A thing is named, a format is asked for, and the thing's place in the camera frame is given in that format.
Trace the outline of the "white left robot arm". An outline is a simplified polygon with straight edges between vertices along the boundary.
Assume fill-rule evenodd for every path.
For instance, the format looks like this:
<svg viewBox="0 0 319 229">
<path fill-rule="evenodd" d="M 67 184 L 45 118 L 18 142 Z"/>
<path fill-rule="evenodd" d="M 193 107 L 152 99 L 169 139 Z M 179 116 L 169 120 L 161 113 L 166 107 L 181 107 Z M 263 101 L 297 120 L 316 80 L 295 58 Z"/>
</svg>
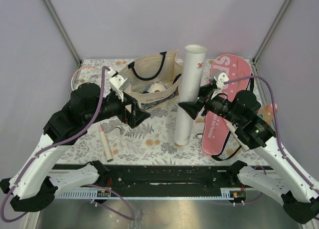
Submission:
<svg viewBox="0 0 319 229">
<path fill-rule="evenodd" d="M 114 90 L 104 97 L 97 84 L 81 84 L 71 93 L 66 105 L 44 126 L 37 147 L 20 172 L 1 180 L 2 191 L 13 196 L 10 201 L 12 209 L 23 213 L 38 212 L 64 192 L 90 184 L 106 185 L 107 169 L 99 160 L 88 162 L 66 176 L 55 178 L 48 173 L 60 157 L 87 134 L 92 124 L 118 117 L 124 124 L 135 128 L 150 116 L 127 93 L 123 100 Z"/>
</svg>

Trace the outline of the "white shuttlecock tube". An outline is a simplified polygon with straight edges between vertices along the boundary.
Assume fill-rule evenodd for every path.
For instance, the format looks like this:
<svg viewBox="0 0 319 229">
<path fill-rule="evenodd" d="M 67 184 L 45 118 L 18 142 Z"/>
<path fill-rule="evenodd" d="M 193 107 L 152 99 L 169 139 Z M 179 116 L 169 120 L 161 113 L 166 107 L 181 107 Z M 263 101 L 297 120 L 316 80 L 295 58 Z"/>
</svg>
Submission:
<svg viewBox="0 0 319 229">
<path fill-rule="evenodd" d="M 207 49 L 204 46 L 191 44 L 185 47 L 183 61 L 186 62 L 205 62 Z M 197 100 L 199 89 L 193 91 L 183 90 L 180 85 L 179 102 L 193 102 Z M 189 143 L 193 119 L 181 108 L 177 108 L 175 122 L 174 142 L 179 146 Z"/>
</svg>

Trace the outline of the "white shuttlecock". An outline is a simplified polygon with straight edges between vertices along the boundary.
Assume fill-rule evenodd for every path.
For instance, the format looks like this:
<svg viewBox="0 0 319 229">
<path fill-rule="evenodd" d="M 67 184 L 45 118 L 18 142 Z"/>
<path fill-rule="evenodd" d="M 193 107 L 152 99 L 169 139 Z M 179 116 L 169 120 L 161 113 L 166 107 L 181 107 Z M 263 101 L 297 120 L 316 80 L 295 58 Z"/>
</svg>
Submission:
<svg viewBox="0 0 319 229">
<path fill-rule="evenodd" d="M 121 136 L 121 127 L 116 126 L 109 133 L 107 133 L 107 137 L 110 138 L 119 138 Z"/>
<path fill-rule="evenodd" d="M 195 134 L 196 134 L 197 139 L 202 139 L 204 126 L 205 126 L 205 123 L 203 123 L 203 122 L 195 122 L 194 123 L 193 127 L 195 130 Z"/>
</svg>

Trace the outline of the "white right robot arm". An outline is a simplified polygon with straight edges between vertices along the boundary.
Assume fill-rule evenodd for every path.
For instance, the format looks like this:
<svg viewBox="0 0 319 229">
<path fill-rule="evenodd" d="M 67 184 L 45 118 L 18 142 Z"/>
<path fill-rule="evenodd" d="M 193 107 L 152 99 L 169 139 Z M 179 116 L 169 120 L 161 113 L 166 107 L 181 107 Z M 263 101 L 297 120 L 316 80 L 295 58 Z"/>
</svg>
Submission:
<svg viewBox="0 0 319 229">
<path fill-rule="evenodd" d="M 251 91 L 237 92 L 233 101 L 222 93 L 204 86 L 195 102 L 180 102 L 179 106 L 192 118 L 212 112 L 237 126 L 235 135 L 249 149 L 260 155 L 277 173 L 280 180 L 256 172 L 237 161 L 227 174 L 228 184 L 253 187 L 277 201 L 294 221 L 306 224 L 319 215 L 319 182 L 289 154 L 279 135 L 257 115 L 260 103 Z"/>
</svg>

